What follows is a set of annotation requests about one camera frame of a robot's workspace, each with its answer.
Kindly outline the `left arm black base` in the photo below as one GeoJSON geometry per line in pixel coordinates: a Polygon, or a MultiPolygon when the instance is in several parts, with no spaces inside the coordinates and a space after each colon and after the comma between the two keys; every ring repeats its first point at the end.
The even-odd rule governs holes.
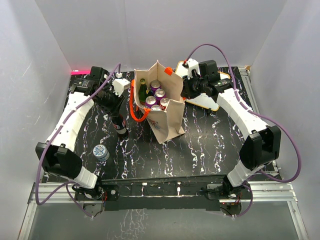
{"type": "Polygon", "coordinates": [[[78,201],[116,201],[119,199],[119,188],[115,184],[103,184],[99,182],[94,188],[88,189],[73,185],[75,199],[78,201]]]}

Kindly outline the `cola glass bottle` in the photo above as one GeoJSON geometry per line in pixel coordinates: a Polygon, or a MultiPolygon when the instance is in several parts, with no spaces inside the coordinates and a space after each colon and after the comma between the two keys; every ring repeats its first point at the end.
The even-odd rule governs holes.
{"type": "Polygon", "coordinates": [[[126,120],[119,112],[114,112],[112,114],[111,122],[120,138],[125,138],[128,136],[129,131],[127,129],[126,120]]]}

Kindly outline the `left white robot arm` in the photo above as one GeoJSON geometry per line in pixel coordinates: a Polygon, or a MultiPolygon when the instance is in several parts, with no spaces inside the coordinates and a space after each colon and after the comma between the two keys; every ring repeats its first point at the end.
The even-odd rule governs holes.
{"type": "Polygon", "coordinates": [[[120,114],[120,108],[125,100],[123,93],[130,84],[123,78],[120,64],[112,72],[93,66],[86,78],[73,81],[56,127],[44,143],[36,145],[38,170],[74,182],[85,188],[91,199],[99,199],[104,188],[97,183],[98,176],[87,170],[82,159],[75,154],[76,140],[87,113],[94,105],[110,117],[119,135],[126,134],[126,121],[120,114]]]}

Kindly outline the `red can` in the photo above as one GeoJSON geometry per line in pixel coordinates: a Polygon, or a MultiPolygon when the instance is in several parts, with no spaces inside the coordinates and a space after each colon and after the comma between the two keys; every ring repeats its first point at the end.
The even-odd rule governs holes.
{"type": "Polygon", "coordinates": [[[162,108],[161,108],[160,105],[155,104],[155,105],[153,105],[153,106],[150,107],[150,110],[151,110],[151,111],[161,111],[162,108]]]}
{"type": "Polygon", "coordinates": [[[161,109],[164,111],[166,108],[167,108],[167,106],[168,106],[168,104],[169,104],[169,98],[167,98],[167,97],[163,97],[162,99],[160,99],[160,101],[159,101],[159,106],[161,107],[161,109]]]}

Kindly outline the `green glass bottle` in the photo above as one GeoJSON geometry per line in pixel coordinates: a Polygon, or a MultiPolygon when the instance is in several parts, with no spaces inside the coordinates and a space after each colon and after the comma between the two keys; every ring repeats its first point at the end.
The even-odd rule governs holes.
{"type": "Polygon", "coordinates": [[[145,106],[146,98],[148,97],[148,93],[147,93],[148,87],[146,85],[146,80],[144,78],[141,78],[139,82],[140,82],[140,87],[138,90],[138,98],[139,98],[140,104],[145,106]]]}

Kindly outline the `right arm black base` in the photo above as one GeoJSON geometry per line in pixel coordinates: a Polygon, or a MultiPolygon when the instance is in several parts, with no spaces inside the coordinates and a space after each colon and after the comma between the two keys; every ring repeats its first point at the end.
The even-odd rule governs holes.
{"type": "Polygon", "coordinates": [[[235,200],[239,203],[245,191],[248,191],[250,185],[244,182],[240,186],[233,187],[230,183],[222,182],[221,184],[210,183],[200,189],[201,195],[205,196],[208,200],[235,200]]]}

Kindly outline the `beige canvas tote bag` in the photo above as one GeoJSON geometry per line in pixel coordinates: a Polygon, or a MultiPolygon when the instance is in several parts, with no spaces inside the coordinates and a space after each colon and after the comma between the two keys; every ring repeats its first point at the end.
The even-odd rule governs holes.
{"type": "Polygon", "coordinates": [[[129,107],[130,115],[137,123],[147,121],[159,144],[171,140],[185,133],[182,120],[185,103],[181,96],[183,79],[158,61],[148,70],[134,71],[134,80],[131,81],[129,107]],[[168,101],[165,110],[150,110],[139,100],[140,79],[145,79],[147,87],[153,80],[160,81],[168,101]]]}

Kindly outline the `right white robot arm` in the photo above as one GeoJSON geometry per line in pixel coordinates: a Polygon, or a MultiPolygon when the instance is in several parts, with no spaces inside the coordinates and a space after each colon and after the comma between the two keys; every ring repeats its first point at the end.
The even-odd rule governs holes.
{"type": "Polygon", "coordinates": [[[236,95],[233,81],[221,78],[214,60],[197,62],[190,58],[179,62],[175,72],[183,80],[183,98],[190,100],[206,94],[227,112],[245,139],[240,160],[223,179],[223,194],[233,199],[240,194],[243,182],[279,157],[281,130],[250,113],[246,102],[236,95]]]}

